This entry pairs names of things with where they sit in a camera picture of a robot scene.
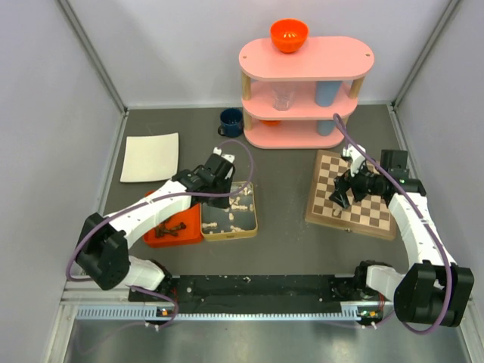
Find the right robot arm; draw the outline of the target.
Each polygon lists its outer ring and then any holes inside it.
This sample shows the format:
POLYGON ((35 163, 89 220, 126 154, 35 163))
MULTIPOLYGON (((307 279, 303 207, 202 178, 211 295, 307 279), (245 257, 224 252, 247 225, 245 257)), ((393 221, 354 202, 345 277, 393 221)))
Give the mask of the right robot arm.
POLYGON ((412 178, 404 150, 382 150, 376 163, 362 147, 341 153, 349 168, 334 179, 330 200, 343 209, 348 193, 359 202, 380 197, 395 219, 408 256, 409 270, 399 274, 383 262, 364 261, 355 269, 353 290, 362 299, 381 293, 392 301, 396 317, 405 325, 457 327, 474 284, 469 268, 458 266, 444 248, 427 205, 422 182, 412 178))

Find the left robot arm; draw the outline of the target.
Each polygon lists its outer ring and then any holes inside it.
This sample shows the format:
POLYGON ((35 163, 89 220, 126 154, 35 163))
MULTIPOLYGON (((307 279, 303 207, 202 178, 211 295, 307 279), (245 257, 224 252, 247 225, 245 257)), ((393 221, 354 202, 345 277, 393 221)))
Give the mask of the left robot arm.
POLYGON ((117 213, 89 216, 82 227, 73 261, 102 289, 119 285, 139 287, 154 299, 171 292, 169 273, 129 250, 149 230, 199 203, 228 206, 235 156, 215 148, 208 160, 193 170, 175 174, 165 184, 117 213))

